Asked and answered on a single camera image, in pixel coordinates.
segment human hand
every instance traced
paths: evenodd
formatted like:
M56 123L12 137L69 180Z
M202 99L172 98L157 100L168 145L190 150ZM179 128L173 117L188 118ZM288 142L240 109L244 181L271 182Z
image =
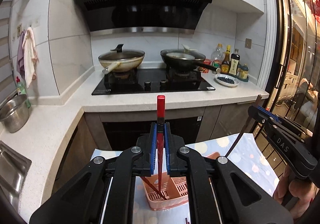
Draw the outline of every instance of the human hand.
M314 197L315 185L311 181L298 179L295 179L289 183L289 176L291 173L291 168L286 165L284 168L284 173L280 177L278 186L273 193L273 198L281 204L288 189L294 197L298 197L298 202L290 210L290 213L295 220L300 218L309 207L310 201Z

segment kitchen sink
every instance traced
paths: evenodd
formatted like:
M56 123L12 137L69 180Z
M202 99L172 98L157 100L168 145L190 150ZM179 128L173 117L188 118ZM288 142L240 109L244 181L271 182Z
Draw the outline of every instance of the kitchen sink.
M18 213L23 183L30 165L31 160L0 141L0 186Z

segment blue tablecloth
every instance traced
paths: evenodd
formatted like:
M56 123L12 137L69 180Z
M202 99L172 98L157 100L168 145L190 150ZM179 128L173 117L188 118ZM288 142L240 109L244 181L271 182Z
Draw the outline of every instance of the blue tablecloth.
M213 152L219 152L220 155L225 155L237 136L238 134L234 134L187 146L197 150L202 156L210 155ZM96 149L91 159L96 156L102 156L105 159L110 159L118 156L120 153L120 151L102 151ZM272 196L276 186L278 185L279 179L268 161L258 149L252 134L243 135L235 149L229 155L228 159L230 159L239 169L241 169L262 189ZM157 173L157 169L158 166L156 160L155 174ZM165 171L165 169L166 165L164 158L163 170ZM185 218L188 218L190 221L188 203L172 209L152 211L149 208L142 180L139 177L136 178L133 207L134 224L185 224Z

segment glass door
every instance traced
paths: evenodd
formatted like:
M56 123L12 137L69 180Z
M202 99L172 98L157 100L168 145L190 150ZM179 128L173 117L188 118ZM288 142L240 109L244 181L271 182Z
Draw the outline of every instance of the glass door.
M284 46L281 73L271 94L267 110L288 117L312 134L317 116L320 73L319 0L283 0ZM283 173L285 162L268 144L258 125L254 131L258 147L276 174Z

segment black glass cooktop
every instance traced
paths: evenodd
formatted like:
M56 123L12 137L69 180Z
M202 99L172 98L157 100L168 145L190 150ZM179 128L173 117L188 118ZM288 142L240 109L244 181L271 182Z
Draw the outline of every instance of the black glass cooktop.
M212 90L215 88L205 81L198 71L135 69L105 75L92 95Z

